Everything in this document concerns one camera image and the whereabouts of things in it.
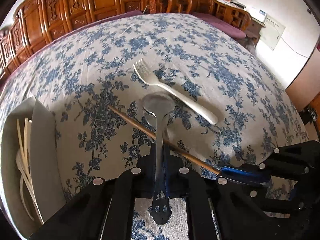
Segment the brown wooden chopstick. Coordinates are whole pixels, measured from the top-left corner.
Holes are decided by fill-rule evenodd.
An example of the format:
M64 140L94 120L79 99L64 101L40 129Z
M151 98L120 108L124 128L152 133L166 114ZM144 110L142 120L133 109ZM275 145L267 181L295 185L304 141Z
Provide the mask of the brown wooden chopstick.
M143 125L141 125L140 123L136 122L135 120L129 118L126 114L120 112L119 110L115 109L114 107L108 105L107 106L111 111L113 111L114 113L116 113L118 116L120 116L121 118L123 118L126 122L130 123L131 125L133 125L135 128L139 129L140 131L142 131L143 133L147 134L149 137L156 139L156 133L150 131L149 129L147 129L146 127L144 127ZM200 159L196 158L195 156L185 152L184 150L182 150L181 148L179 148L178 146L172 144L170 141L164 139L163 140L165 144L167 144L174 152L180 154L181 156L189 159L191 162L199 165L200 167L204 167L205 169L207 169L210 172L213 172L216 175L220 175L221 171L219 171L218 169L215 169L213 167L211 167L209 164L205 163L204 161L201 161Z

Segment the steel spoon with cutout handle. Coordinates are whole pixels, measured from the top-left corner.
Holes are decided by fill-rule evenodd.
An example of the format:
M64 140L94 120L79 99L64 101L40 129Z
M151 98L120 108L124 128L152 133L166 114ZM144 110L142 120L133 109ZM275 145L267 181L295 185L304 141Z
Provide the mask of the steel spoon with cutout handle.
M163 125L165 115L175 108L174 101L163 93L148 94L143 98L143 108L156 117L156 167L155 188L152 199L151 216L158 225L164 225L171 215L169 197L166 193L163 160Z

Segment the silver metal fork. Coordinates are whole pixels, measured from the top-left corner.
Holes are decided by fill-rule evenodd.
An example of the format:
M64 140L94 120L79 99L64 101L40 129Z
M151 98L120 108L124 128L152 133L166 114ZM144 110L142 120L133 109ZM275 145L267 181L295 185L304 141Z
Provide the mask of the silver metal fork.
M206 119L211 125L215 125L218 123L217 116L206 109L205 107L201 106L199 103L191 100L184 94L178 92L177 90L173 89L167 84L162 83L158 77L151 71L151 68L147 65L147 63L140 59L133 64L133 68L138 75L138 77L148 86L157 86L163 88L171 95L175 96L176 98L180 99L183 103L185 103L189 108L195 111L197 114L201 115L204 119Z

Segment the blue floral tablecloth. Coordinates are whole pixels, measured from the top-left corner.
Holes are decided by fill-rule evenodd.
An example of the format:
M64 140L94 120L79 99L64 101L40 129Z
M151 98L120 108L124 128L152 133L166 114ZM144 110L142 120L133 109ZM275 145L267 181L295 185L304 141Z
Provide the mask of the blue floral tablecloth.
M186 14L99 22L36 53L7 81L1 120L34 96L55 118L63 194L116 178L148 154L152 139L114 113L154 129L166 117L171 142L214 168L257 165L278 146L308 139L270 70L240 44Z

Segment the grey metal utensil tray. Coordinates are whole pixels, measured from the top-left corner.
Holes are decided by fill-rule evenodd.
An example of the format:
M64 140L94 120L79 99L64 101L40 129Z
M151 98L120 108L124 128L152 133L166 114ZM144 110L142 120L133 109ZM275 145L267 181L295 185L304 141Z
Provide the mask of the grey metal utensil tray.
M35 197L20 184L16 155L23 146L25 119L31 120L29 171ZM60 182L55 146L55 120L35 97L18 105L4 122L1 141L1 206L20 239L28 239L66 201Z

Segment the pale wooden chopstick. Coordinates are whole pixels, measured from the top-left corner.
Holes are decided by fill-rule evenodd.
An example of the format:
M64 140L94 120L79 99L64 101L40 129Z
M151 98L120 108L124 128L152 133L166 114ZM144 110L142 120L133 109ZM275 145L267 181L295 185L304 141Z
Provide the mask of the pale wooden chopstick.
M27 188L29 192L29 196L31 197L35 212L37 214L37 217L40 221L40 224L43 224L43 219L41 217L39 207L37 205L37 200L35 197L35 191L33 187L33 182L31 178L31 168L30 168L30 150L28 152L28 156L24 155L24 130L21 130L20 126L20 120L16 120L16 125L17 125L17 135L18 135L18 144L19 144L19 150L21 151L21 156L22 156L22 165L23 165L23 171L25 172L25 178L24 178L24 187Z

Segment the wooden side desk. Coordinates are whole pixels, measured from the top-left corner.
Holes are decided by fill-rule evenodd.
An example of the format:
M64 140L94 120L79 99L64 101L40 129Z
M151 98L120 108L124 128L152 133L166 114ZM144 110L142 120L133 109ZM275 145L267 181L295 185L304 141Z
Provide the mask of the wooden side desk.
M256 20L249 12L217 0L213 0L213 16L242 30L255 42L259 41L260 31L265 27L264 23Z

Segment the white box on desk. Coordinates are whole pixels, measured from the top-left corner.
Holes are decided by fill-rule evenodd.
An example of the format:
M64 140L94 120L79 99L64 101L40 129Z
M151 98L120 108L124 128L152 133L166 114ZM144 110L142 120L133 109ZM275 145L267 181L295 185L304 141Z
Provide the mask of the white box on desk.
M260 9L254 8L254 7L249 8L248 12L257 21L262 22L262 23L265 22L265 19L266 19L266 16L267 16L266 12L264 12L264 11L262 11Z

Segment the carved wooden chair row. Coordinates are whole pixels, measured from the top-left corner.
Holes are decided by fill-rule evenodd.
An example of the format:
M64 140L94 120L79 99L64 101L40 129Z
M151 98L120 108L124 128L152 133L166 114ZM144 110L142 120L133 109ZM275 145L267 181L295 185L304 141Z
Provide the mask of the carved wooden chair row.
M192 11L212 12L213 0L193 0ZM24 0L1 27L1 80L29 57L67 33L131 11L141 0Z

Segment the white wall poster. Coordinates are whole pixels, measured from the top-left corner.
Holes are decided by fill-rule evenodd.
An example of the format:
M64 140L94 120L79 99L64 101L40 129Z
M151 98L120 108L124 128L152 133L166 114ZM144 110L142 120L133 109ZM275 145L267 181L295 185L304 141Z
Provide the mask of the white wall poster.
M274 50L285 30L285 26L269 14L266 15L264 25L260 30L260 39L271 50Z

